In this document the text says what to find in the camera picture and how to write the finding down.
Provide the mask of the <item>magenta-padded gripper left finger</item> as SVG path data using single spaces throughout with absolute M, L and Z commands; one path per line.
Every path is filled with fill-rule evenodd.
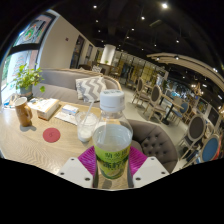
M 84 188 L 97 188 L 99 175 L 94 147 L 91 146 L 78 157 L 70 157 L 58 176 Z

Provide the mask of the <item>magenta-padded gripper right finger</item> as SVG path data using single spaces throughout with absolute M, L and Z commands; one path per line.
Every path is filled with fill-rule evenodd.
M 130 148 L 127 171 L 129 188 L 143 187 L 168 174 L 169 172 L 156 157 L 147 157 L 138 149 Z

